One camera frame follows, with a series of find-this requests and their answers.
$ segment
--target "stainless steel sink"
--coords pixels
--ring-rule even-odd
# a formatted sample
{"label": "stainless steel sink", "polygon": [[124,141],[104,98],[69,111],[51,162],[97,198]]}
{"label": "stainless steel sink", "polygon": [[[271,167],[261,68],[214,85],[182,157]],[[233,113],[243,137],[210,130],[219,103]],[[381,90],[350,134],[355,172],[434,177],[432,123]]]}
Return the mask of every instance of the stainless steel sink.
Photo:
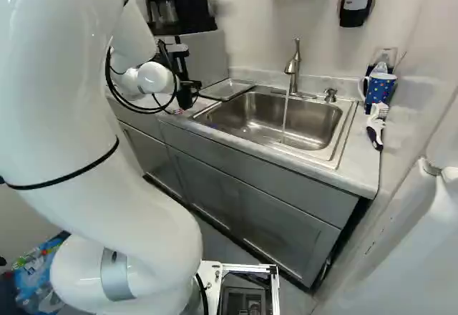
{"label": "stainless steel sink", "polygon": [[347,117],[356,108],[354,102],[338,99],[328,104],[319,96],[316,100],[290,97],[283,138],[285,98],[272,93],[269,87],[258,86],[229,102],[204,109],[193,119],[288,154],[333,159]]}

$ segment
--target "gray cabinet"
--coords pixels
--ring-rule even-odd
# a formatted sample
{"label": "gray cabinet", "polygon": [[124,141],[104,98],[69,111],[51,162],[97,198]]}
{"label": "gray cabinet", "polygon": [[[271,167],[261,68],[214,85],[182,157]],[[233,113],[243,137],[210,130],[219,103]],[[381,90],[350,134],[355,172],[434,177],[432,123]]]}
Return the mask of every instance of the gray cabinet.
{"label": "gray cabinet", "polygon": [[192,204],[311,286],[340,230],[170,148]]}
{"label": "gray cabinet", "polygon": [[171,147],[169,149],[179,168],[188,202],[237,233],[242,209],[233,179],[189,155]]}
{"label": "gray cabinet", "polygon": [[340,230],[248,185],[240,198],[245,241],[311,286]]}
{"label": "gray cabinet", "polygon": [[291,170],[160,122],[165,143],[342,229],[358,197]]}
{"label": "gray cabinet", "polygon": [[182,198],[181,183],[169,157],[167,146],[125,123],[121,122],[120,125],[143,171]]}

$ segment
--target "robotic arm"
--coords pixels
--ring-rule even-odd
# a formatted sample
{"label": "robotic arm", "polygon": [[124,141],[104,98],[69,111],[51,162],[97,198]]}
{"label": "robotic arm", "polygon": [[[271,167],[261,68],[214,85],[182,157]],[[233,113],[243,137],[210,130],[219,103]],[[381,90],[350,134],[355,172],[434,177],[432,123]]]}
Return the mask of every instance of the robotic arm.
{"label": "robotic arm", "polygon": [[73,234],[51,275],[66,303],[98,314],[179,314],[200,265],[198,225],[129,166],[100,87],[110,47],[123,89],[171,85],[155,64],[130,70],[156,46],[125,1],[0,1],[0,175]]}

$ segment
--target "blue polka dot cup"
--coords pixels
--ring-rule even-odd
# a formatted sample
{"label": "blue polka dot cup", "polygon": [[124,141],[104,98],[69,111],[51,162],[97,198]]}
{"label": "blue polka dot cup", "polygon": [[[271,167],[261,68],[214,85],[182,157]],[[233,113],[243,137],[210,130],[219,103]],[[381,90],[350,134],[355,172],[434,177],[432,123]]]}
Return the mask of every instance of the blue polka dot cup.
{"label": "blue polka dot cup", "polygon": [[[364,94],[364,80],[367,80],[367,91]],[[371,114],[372,104],[379,102],[389,103],[394,92],[394,86],[398,77],[393,74],[372,73],[368,77],[363,77],[358,84],[358,91],[364,101],[364,111],[366,115]]]}

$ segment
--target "faucet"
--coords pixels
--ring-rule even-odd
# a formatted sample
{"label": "faucet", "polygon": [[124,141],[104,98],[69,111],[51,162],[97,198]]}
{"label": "faucet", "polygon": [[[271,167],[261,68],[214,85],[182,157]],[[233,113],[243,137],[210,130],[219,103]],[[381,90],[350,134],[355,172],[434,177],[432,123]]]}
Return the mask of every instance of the faucet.
{"label": "faucet", "polygon": [[291,81],[289,84],[290,95],[298,93],[299,69],[301,67],[301,40],[296,38],[294,39],[294,42],[296,43],[296,53],[293,57],[291,57],[285,67],[285,74],[291,75]]}
{"label": "faucet", "polygon": [[329,102],[336,102],[337,99],[336,99],[336,93],[337,93],[337,89],[334,89],[334,88],[326,88],[324,90],[324,94],[326,95],[326,97],[324,98],[324,101],[326,103],[329,104]]}
{"label": "faucet", "polygon": [[[289,94],[294,97],[304,98],[304,99],[316,99],[317,96],[314,94],[299,92],[298,91],[298,80],[299,80],[299,69],[301,67],[301,40],[299,38],[294,39],[296,43],[296,53],[291,57],[288,64],[285,67],[285,74],[291,75],[291,81],[289,84]],[[285,94],[284,89],[275,89],[273,93]]]}

